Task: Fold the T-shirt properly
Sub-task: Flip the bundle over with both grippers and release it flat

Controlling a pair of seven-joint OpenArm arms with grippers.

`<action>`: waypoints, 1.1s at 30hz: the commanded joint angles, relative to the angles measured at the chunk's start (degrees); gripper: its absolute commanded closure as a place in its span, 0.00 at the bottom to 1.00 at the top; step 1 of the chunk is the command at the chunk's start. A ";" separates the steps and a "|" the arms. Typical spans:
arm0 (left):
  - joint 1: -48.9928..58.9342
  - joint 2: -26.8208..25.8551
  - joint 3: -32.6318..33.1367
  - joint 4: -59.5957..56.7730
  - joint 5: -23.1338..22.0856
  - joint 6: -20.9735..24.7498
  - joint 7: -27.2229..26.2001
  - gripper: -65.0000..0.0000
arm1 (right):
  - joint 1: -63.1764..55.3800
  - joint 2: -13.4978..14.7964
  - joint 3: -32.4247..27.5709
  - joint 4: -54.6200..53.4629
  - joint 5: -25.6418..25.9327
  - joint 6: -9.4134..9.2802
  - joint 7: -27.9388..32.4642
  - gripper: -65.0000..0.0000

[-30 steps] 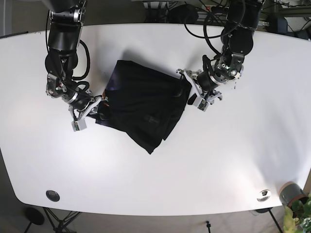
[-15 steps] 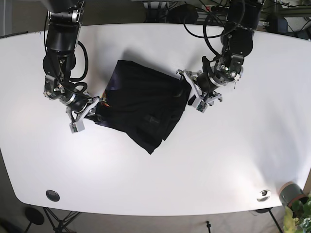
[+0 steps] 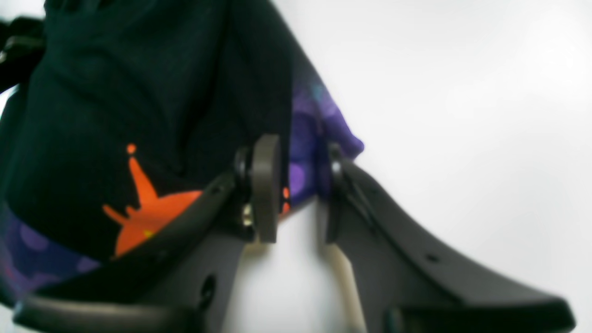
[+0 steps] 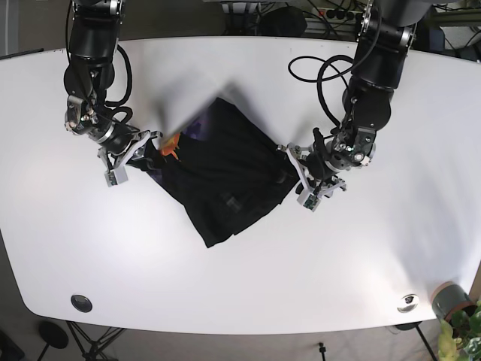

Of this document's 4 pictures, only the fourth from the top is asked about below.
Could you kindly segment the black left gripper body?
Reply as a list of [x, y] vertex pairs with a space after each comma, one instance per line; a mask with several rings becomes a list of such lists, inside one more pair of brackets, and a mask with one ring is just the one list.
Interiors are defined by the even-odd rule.
[[354, 119], [345, 119], [333, 128], [330, 139], [315, 128], [308, 171], [315, 179], [327, 181], [342, 171], [367, 166], [375, 151], [376, 136], [374, 123], [358, 123]]

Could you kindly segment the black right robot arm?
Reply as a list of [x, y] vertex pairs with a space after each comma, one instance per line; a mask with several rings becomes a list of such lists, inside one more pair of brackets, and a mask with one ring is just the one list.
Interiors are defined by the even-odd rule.
[[[104, 176], [110, 187], [128, 180], [128, 165], [154, 171], [163, 163], [153, 143], [162, 133], [129, 125], [133, 110], [126, 103], [133, 88], [132, 66], [119, 45], [125, 7], [124, 1], [116, 0], [71, 1], [65, 25], [65, 128], [74, 135], [87, 135], [99, 145], [97, 156], [106, 167]], [[109, 101], [107, 90], [115, 78], [116, 54], [126, 67], [126, 91], [120, 100]]]

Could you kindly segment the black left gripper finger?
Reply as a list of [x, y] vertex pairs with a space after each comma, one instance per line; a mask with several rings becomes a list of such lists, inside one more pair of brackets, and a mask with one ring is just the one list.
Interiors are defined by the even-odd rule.
[[346, 181], [340, 177], [330, 177], [327, 180], [324, 180], [319, 185], [319, 191], [317, 193], [317, 197], [319, 199], [322, 198], [331, 198], [334, 195], [335, 190], [346, 191], [347, 185]]
[[301, 148], [294, 144], [288, 144], [286, 148], [286, 154], [289, 161], [294, 166], [301, 187], [300, 190], [296, 190], [297, 202], [309, 211], [314, 212], [319, 205], [319, 190], [317, 189], [317, 183], [315, 180], [310, 180], [307, 176], [307, 166], [301, 163], [302, 152], [306, 148]]

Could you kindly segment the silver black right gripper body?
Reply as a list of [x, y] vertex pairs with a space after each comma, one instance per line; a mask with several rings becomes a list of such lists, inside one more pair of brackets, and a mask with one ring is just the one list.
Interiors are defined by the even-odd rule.
[[107, 156], [130, 159], [147, 143], [147, 132], [129, 125], [130, 107], [94, 109], [81, 98], [68, 98], [65, 128], [74, 135], [87, 135]]

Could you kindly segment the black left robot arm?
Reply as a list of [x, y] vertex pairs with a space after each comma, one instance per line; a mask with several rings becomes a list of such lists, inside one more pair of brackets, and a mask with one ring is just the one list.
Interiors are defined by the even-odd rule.
[[[431, 1], [369, 1], [354, 57], [336, 55], [323, 61], [313, 83], [325, 115], [334, 124], [331, 134], [324, 136], [314, 129], [309, 147], [293, 143], [280, 147], [298, 173], [296, 193], [304, 208], [315, 211], [322, 198], [346, 190], [339, 173], [371, 163], [377, 133], [392, 114], [390, 102], [416, 25], [432, 5]], [[338, 120], [328, 109], [323, 85], [345, 74], [350, 76], [342, 98], [345, 115]]]

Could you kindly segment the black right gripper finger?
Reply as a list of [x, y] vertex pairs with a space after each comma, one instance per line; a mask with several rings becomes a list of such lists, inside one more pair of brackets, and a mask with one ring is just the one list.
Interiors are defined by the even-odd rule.
[[144, 154], [142, 160], [146, 162], [166, 162], [161, 150], [157, 149], [151, 141], [148, 141], [144, 145]]
[[119, 154], [104, 148], [104, 177], [107, 185], [114, 187], [125, 183], [128, 180], [128, 163], [147, 161], [148, 147], [153, 147], [153, 140], [161, 137], [162, 134], [136, 134]]

